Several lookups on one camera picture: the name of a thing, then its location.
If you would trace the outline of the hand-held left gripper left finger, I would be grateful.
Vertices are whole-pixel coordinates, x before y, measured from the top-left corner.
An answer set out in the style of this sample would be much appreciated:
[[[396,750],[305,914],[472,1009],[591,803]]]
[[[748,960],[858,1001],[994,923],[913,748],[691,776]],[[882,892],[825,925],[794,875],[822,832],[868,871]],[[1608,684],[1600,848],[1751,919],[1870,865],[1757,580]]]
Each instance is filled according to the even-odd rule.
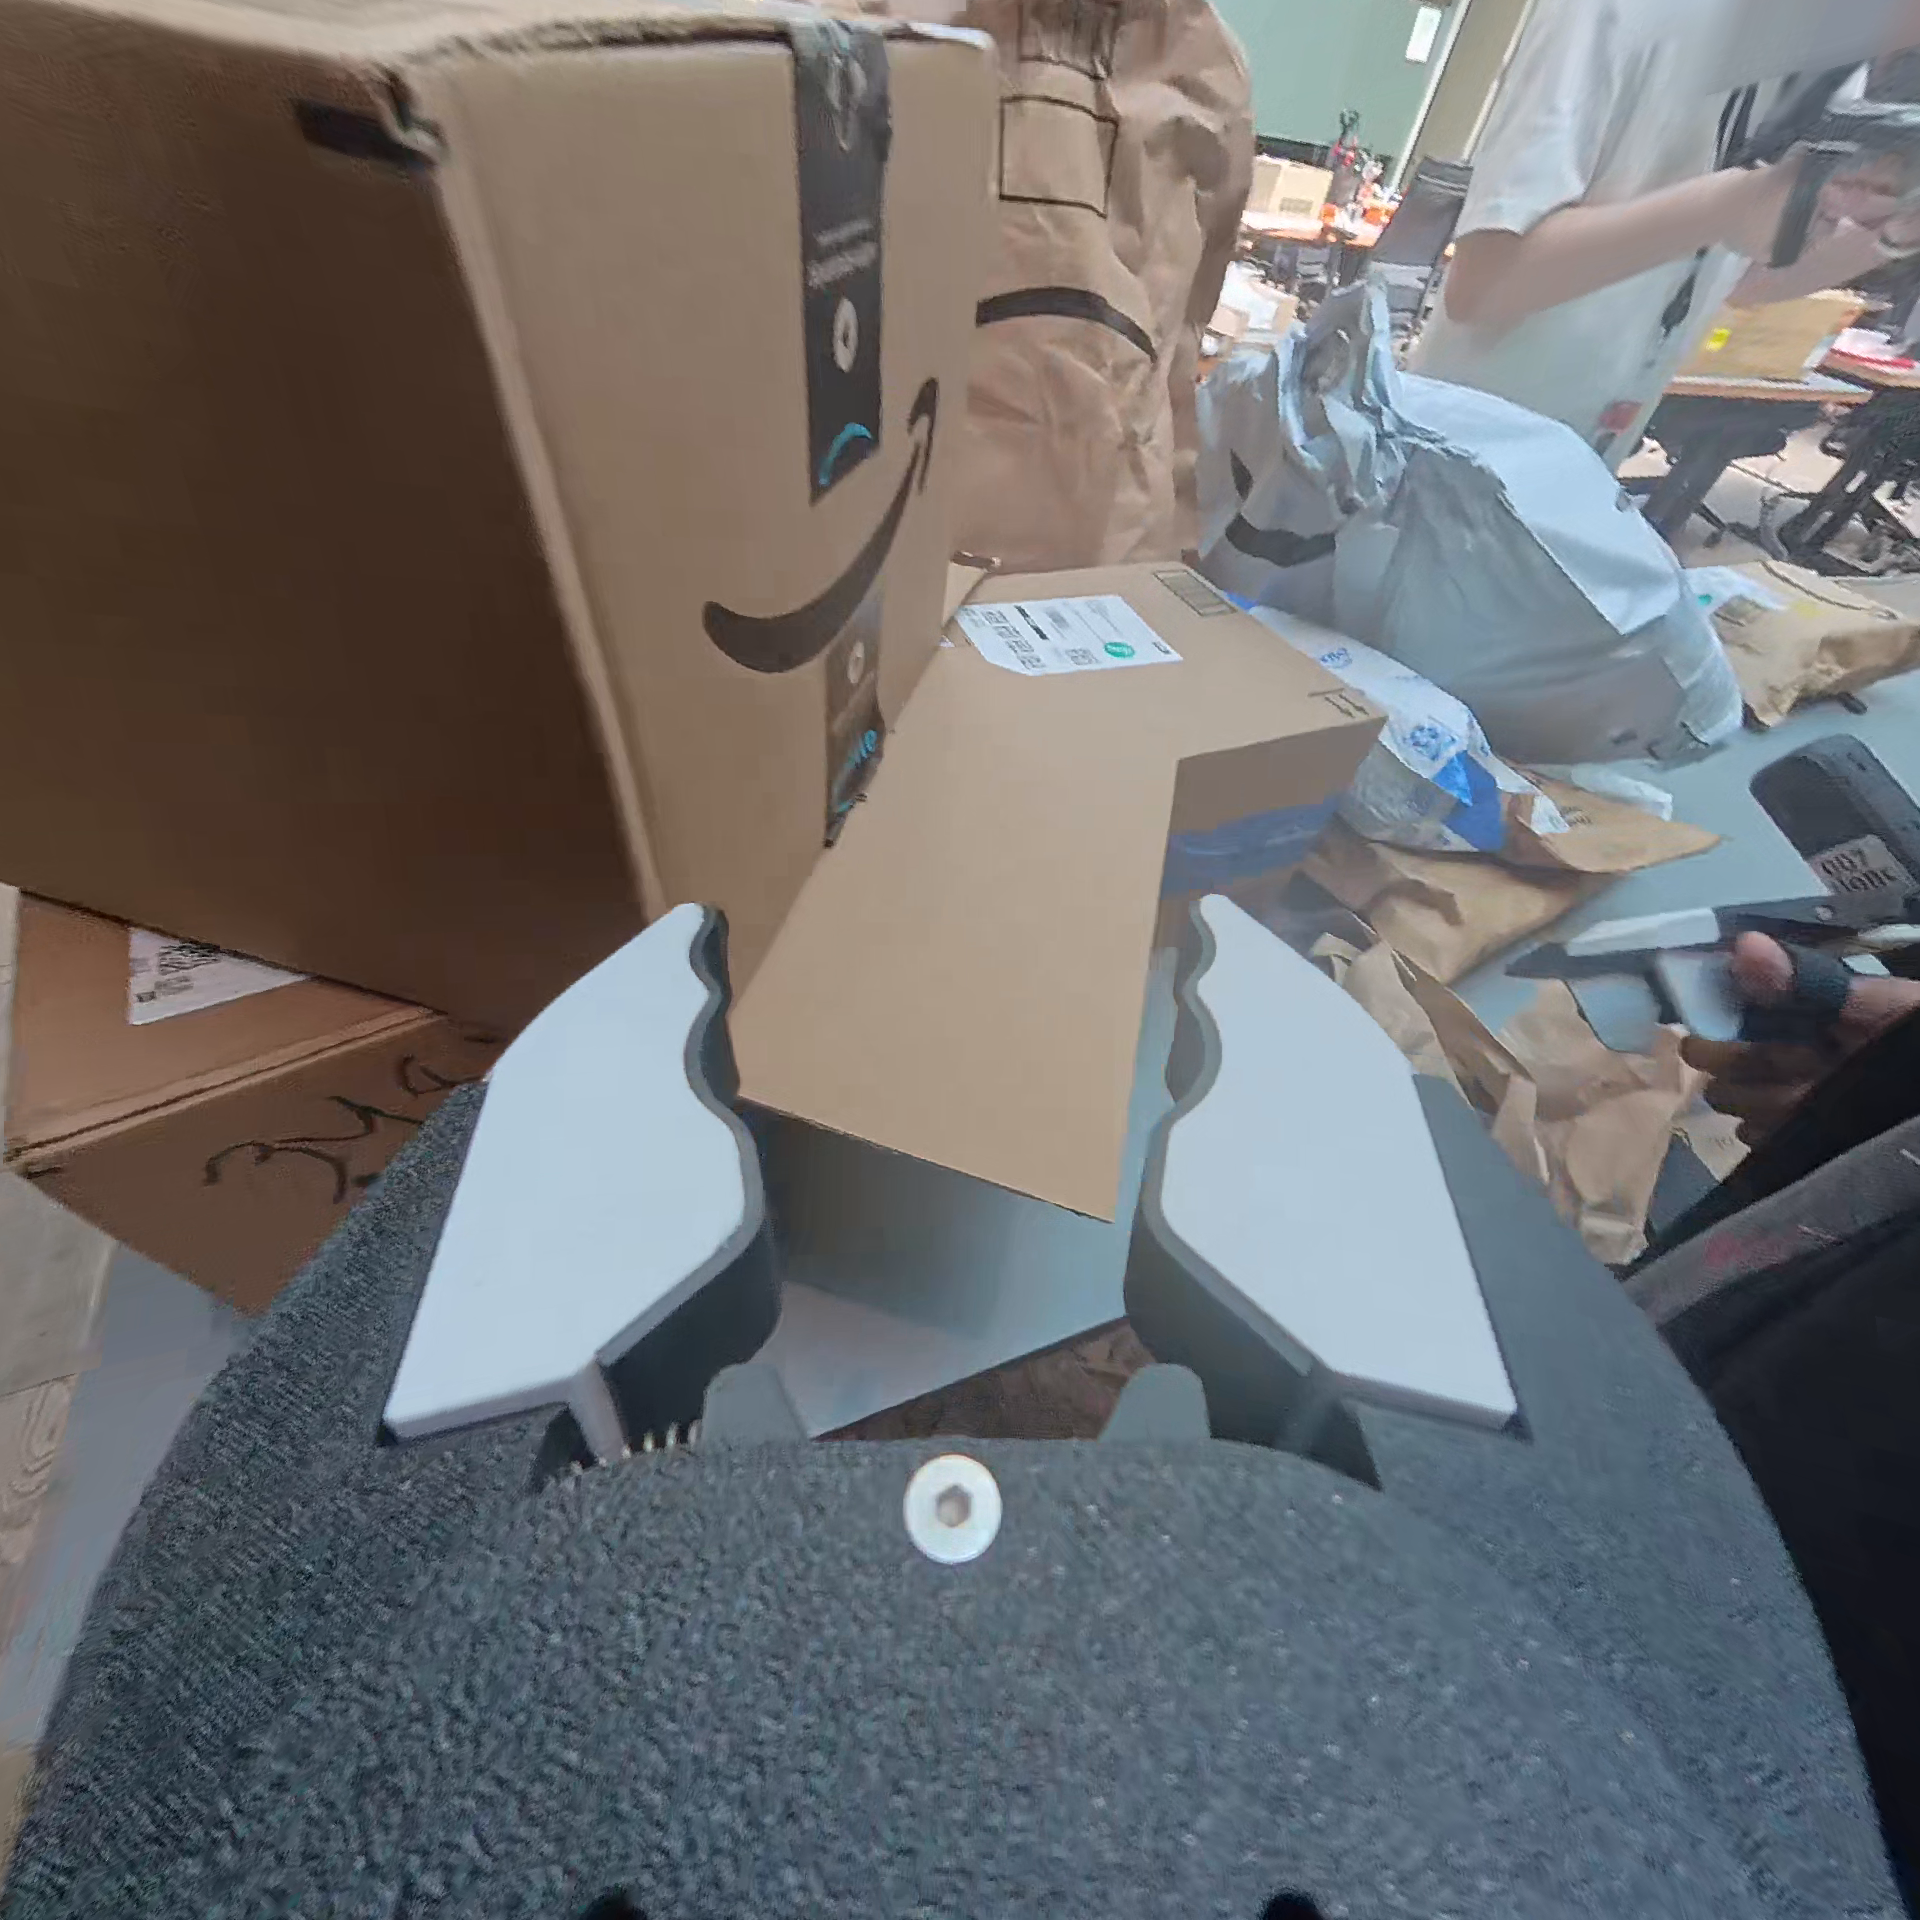
[[[598,1463],[699,1444],[709,1391],[781,1319],[730,1007],[726,917],[682,904],[499,1055],[383,1440],[558,1412]]]

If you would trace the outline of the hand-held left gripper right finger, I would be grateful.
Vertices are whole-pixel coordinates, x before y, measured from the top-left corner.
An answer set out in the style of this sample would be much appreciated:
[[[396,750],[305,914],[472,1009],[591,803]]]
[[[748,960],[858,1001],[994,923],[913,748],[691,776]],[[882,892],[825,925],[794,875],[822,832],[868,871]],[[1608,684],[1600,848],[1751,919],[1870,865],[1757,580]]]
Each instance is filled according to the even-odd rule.
[[[1221,894],[1190,904],[1173,1003],[1124,1310],[1154,1360],[1194,1376],[1212,1436],[1369,1451],[1365,1409],[1513,1432],[1518,1393],[1423,1104],[1437,1082]]]

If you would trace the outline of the large cardboard box smile print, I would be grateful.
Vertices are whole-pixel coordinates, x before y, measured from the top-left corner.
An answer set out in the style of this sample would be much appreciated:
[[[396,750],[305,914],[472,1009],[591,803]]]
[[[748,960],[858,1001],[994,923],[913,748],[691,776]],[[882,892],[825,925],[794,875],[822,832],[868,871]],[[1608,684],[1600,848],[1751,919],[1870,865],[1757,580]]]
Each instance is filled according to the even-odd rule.
[[[4,3],[4,879],[499,1040],[672,908],[750,1098],[1115,1216],[954,618],[1002,65],[948,11]],[[893,879],[907,900],[889,900]]]

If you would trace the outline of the person's right forearm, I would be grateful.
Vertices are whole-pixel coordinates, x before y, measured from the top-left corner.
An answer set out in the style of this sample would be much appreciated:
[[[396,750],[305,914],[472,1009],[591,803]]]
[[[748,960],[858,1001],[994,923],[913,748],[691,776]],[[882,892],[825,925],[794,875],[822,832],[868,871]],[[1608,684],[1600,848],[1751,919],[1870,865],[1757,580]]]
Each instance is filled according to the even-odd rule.
[[[1918,1115],[1918,1011],[1819,1073],[1781,1073],[1746,1094],[1748,1152],[1730,1179],[1771,1195]]]

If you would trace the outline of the grey desk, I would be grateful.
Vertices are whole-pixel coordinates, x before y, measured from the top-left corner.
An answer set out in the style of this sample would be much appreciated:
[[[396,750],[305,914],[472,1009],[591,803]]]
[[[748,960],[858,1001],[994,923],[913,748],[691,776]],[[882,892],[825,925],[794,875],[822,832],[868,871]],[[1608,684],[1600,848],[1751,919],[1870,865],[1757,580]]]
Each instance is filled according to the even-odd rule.
[[[1616,915],[1798,894],[1808,871],[1748,781],[1773,754],[1858,731],[1916,785],[1916,673],[1841,704],[1794,712],[1767,733],[1654,780],[1715,849],[1621,877],[1550,927],[1559,939]],[[1122,1226],[855,1141],[773,1121],[773,1191],[804,1209],[787,1226],[781,1374],[816,1432],[1115,1319]],[[90,1591],[206,1381],[251,1323],[200,1284],[113,1245],[97,1358],[78,1381],[28,1572],[4,1643],[4,1766],[39,1739],[78,1642]]]

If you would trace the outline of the person's right hand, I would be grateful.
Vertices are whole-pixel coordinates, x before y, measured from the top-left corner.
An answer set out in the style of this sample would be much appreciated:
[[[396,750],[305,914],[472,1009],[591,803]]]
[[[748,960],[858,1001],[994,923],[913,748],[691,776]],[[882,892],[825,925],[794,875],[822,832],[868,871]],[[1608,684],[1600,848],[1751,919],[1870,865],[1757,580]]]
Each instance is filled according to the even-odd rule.
[[[1750,1011],[1779,1009],[1796,995],[1796,962],[1788,947],[1763,933],[1736,939],[1730,978]],[[1717,1042],[1697,1034],[1682,1040],[1684,1061],[1703,1077],[1705,1104],[1736,1123],[1744,1145],[1771,1139],[1843,1061],[1916,1018],[1916,980],[1862,972],[1850,972],[1849,980],[1837,1018],[1806,1044]]]

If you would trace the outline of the brown paper mailer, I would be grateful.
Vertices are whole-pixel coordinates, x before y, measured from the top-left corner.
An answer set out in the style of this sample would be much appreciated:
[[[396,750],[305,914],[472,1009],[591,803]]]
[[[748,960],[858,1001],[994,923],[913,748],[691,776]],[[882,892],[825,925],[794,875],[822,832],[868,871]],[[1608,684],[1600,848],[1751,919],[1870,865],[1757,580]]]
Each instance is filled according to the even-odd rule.
[[[1916,667],[1918,622],[1837,578],[1775,558],[1685,568],[1720,636],[1750,727],[1860,694]]]
[[[1548,778],[1561,830],[1513,820],[1499,851],[1427,851],[1365,838],[1334,822],[1305,877],[1353,910],[1408,960],[1452,983],[1621,877],[1711,851],[1718,834],[1639,801]]]
[[[1385,1028],[1414,1071],[1458,1090],[1588,1251],[1621,1269],[1654,1234],[1668,1152],[1701,1146],[1707,1181],[1740,1164],[1734,1121],[1664,1028],[1649,1053],[1602,1044],[1571,989],[1542,983],[1503,1030],[1375,935],[1322,935],[1309,954]]]

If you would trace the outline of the large grey plastic mailer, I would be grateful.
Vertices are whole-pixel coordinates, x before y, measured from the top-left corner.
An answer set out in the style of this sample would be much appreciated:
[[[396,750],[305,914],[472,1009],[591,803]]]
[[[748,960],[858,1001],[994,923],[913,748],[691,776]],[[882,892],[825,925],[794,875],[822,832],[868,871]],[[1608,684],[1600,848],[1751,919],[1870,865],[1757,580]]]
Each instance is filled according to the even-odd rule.
[[[1515,764],[1684,762],[1744,694],[1664,537],[1569,424],[1392,372],[1334,620],[1462,700]]]

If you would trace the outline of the person's black jacket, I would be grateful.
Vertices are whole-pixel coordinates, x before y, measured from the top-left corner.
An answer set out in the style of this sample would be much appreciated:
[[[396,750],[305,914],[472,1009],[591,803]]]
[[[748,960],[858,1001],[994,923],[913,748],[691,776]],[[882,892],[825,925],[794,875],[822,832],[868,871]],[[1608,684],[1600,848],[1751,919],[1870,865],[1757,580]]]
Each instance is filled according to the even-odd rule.
[[[1767,1197],[1707,1191],[1625,1271],[1800,1570],[1887,1845],[1918,1832],[1918,1121]]]

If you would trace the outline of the cardboard box black scribbles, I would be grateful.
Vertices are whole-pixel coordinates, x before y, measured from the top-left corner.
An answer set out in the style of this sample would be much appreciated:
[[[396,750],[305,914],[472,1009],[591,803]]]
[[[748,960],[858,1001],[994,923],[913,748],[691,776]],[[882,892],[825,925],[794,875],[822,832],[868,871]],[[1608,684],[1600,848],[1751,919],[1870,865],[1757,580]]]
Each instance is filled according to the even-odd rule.
[[[24,894],[14,1172],[247,1313],[315,1255],[503,1038]]]

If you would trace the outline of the wooden table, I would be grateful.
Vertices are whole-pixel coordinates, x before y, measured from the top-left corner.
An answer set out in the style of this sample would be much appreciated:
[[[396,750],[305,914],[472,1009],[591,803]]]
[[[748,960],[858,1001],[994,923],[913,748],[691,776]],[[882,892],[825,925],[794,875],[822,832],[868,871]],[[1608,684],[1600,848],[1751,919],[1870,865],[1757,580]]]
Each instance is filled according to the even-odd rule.
[[[1736,535],[1767,554],[1831,576],[1916,574],[1918,387],[1916,356],[1868,329],[1843,337],[1878,300],[1839,294],[1839,323],[1812,343],[1802,366],[1773,374],[1736,370],[1734,321],[1699,368],[1668,382],[1647,434],[1660,473],[1627,481],[1651,525],[1678,545],[1703,519],[1711,539]],[[1709,494],[1744,459],[1775,457],[1817,428],[1833,467],[1810,490],[1775,486],[1775,504],[1750,525],[1709,510]]]

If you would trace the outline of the cardboard box blue tape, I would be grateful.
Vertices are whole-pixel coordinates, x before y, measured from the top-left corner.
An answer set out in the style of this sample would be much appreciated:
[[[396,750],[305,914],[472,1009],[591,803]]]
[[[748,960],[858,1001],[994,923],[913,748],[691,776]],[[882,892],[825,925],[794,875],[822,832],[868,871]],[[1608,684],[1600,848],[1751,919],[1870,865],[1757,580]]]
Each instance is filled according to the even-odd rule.
[[[1379,708],[1183,562],[998,576],[923,682],[1018,849],[1138,855],[1165,902],[1282,882]]]

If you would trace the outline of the crumpled grey plastic mailer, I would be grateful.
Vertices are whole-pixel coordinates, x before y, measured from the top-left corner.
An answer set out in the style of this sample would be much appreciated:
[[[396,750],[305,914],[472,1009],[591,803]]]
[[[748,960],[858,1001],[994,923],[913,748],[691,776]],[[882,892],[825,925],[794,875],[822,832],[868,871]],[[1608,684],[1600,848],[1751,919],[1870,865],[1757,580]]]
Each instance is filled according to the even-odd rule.
[[[1243,345],[1198,399],[1196,554],[1237,599],[1332,622],[1406,467],[1386,292],[1361,279],[1266,345]]]

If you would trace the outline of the black office chair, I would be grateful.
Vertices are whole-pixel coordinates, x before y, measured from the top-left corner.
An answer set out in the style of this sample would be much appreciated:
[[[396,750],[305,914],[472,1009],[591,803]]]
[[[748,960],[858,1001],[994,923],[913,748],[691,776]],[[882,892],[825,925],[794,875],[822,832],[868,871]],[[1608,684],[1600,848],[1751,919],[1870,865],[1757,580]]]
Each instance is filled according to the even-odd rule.
[[[1383,294],[1398,349],[1429,316],[1472,182],[1472,160],[1423,156],[1369,250],[1365,277]]]

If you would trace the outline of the large brown paper bag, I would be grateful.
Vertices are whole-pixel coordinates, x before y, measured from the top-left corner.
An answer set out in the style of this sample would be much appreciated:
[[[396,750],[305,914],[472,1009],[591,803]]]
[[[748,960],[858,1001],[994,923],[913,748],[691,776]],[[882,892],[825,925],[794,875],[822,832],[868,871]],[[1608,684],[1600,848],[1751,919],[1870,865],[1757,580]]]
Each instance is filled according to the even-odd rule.
[[[1010,572],[1196,543],[1202,335],[1254,174],[1253,83],[1208,1],[979,1],[996,252],[975,306],[956,543]]]

